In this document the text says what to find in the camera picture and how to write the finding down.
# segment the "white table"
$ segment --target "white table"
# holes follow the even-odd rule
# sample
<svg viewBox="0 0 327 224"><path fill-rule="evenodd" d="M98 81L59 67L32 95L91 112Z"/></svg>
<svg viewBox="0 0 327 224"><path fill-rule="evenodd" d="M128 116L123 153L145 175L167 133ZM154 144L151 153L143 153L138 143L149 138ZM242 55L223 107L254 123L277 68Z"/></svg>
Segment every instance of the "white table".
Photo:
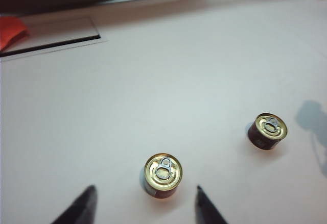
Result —
<svg viewBox="0 0 327 224"><path fill-rule="evenodd" d="M326 223L326 0L140 0L25 20L85 15L108 41L2 62L2 223L50 223L90 184L96 223L195 223L198 184L228 223ZM246 135L262 112L289 129L271 151ZM166 200L139 184L158 152L184 170Z"/></svg>

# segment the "red object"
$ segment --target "red object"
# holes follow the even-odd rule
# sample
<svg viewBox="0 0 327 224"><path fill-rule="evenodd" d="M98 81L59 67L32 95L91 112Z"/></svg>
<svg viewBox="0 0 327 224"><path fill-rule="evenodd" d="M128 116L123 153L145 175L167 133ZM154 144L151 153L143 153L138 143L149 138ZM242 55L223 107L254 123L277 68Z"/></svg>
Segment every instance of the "red object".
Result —
<svg viewBox="0 0 327 224"><path fill-rule="evenodd" d="M0 52L27 35L27 27L17 17L0 17Z"/></svg>

